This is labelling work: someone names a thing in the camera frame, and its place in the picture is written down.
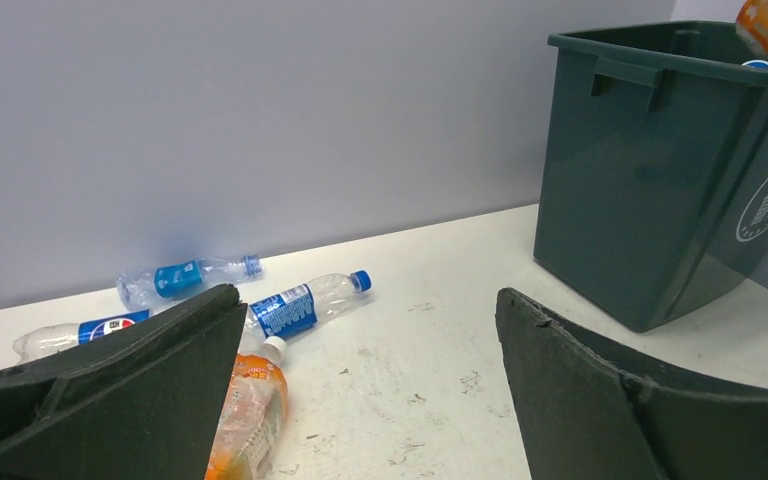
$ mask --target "white table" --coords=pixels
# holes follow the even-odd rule
[[[494,324],[514,287],[676,365],[768,387],[768,291],[753,282],[634,334],[536,265],[537,206],[263,260],[256,300],[367,269],[374,301],[291,343],[292,414],[270,479],[529,478]],[[113,289],[0,310],[0,368],[44,325],[121,313]]]

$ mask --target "trash bin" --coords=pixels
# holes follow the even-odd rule
[[[716,299],[768,250],[768,70],[718,22],[552,35],[534,257],[628,328]]]

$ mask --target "bottle with blue label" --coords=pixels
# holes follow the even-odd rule
[[[13,342],[13,351],[22,357],[20,363],[37,360],[128,328],[148,317],[149,311],[143,310],[90,322],[38,328]]]
[[[116,290],[129,310],[154,309],[222,283],[253,280],[261,271],[257,255],[199,258],[168,267],[125,270],[116,279]]]
[[[267,337],[287,339],[363,305],[372,280],[364,270],[334,273],[249,305],[240,353],[256,352]]]

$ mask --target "bottle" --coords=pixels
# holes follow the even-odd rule
[[[270,337],[255,355],[237,355],[219,415],[205,480],[258,480],[287,419],[287,344]]]
[[[140,323],[148,317],[149,311],[143,310],[90,322],[62,323],[38,328],[31,333],[22,335],[13,342],[13,351],[22,357],[19,363],[30,362],[77,345],[83,345],[96,338]]]
[[[357,307],[372,288],[364,270],[334,273],[249,305],[241,353],[256,351],[267,337],[289,338]]]
[[[242,283],[261,271],[257,255],[199,258],[158,269],[125,270],[116,279],[116,290],[128,309],[153,309],[192,297],[220,283]]]

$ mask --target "bin handle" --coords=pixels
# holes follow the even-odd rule
[[[660,68],[599,57],[593,71],[593,86],[590,89],[590,96],[598,97],[606,93],[608,79],[643,85],[652,89],[646,110],[654,112],[658,109],[658,102],[663,91],[663,77],[664,70]]]

